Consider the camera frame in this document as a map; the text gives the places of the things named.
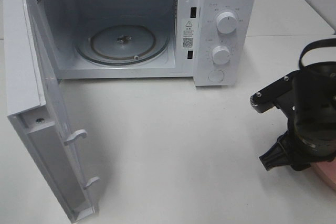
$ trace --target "white table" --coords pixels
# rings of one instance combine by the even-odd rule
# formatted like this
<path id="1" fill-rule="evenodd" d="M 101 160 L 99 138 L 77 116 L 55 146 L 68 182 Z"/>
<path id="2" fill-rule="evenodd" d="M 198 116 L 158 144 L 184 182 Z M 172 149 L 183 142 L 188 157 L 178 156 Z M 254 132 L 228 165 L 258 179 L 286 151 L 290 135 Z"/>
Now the white table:
<path id="1" fill-rule="evenodd" d="M 86 175 L 102 179 L 91 188 L 100 211 L 81 223 L 334 222 L 335 193 L 312 170 L 264 170 L 258 156 L 286 130 L 286 118 L 249 104 L 297 68 L 306 44 L 326 37 L 248 37 L 234 87 L 195 88 L 191 78 L 62 81 L 73 128 L 89 133 L 78 142 Z M 311 59 L 321 52 L 333 59 L 336 49 Z M 0 125 L 2 222 L 68 223 L 4 117 Z"/>
<path id="2" fill-rule="evenodd" d="M 0 39 L 4 38 L 2 22 L 0 18 Z M 331 34 L 334 30 L 305 0 L 255 0 L 247 32 L 248 36 Z"/>

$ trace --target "qr code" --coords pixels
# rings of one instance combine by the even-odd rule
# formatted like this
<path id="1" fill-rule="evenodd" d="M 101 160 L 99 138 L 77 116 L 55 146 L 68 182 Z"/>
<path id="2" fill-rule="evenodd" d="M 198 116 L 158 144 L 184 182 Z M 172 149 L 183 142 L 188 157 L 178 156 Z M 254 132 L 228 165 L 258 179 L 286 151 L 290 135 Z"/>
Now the qr code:
<path id="1" fill-rule="evenodd" d="M 183 47 L 193 47 L 194 38 L 183 38 Z"/>

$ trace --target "warning label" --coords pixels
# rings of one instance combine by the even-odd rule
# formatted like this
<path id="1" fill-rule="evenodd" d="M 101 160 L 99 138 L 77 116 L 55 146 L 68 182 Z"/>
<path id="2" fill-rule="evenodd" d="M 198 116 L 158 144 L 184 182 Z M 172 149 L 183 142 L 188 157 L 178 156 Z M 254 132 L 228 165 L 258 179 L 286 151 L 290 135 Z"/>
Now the warning label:
<path id="1" fill-rule="evenodd" d="M 181 25 L 182 31 L 182 47 L 185 49 L 193 49 L 195 28 L 197 27 L 197 19 L 184 18 Z"/>

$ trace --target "microwave door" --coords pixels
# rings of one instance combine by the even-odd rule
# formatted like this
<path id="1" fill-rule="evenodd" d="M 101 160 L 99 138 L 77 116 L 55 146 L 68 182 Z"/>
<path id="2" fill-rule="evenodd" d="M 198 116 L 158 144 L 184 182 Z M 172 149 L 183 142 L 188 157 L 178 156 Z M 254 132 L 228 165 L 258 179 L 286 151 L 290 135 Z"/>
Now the microwave door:
<path id="1" fill-rule="evenodd" d="M 8 118 L 71 222 L 94 213 L 38 0 L 4 0 Z"/>

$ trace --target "power dial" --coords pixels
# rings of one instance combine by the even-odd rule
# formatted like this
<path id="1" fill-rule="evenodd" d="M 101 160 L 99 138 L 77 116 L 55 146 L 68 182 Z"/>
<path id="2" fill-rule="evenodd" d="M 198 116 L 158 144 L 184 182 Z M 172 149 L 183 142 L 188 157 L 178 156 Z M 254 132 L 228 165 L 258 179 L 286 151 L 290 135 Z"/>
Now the power dial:
<path id="1" fill-rule="evenodd" d="M 216 22 L 217 29 L 221 34 L 232 33 L 237 28 L 237 16 L 229 10 L 220 13 Z"/>
<path id="2" fill-rule="evenodd" d="M 230 61 L 230 49 L 226 46 L 218 46 L 212 50 L 212 60 L 217 65 L 224 65 Z"/>

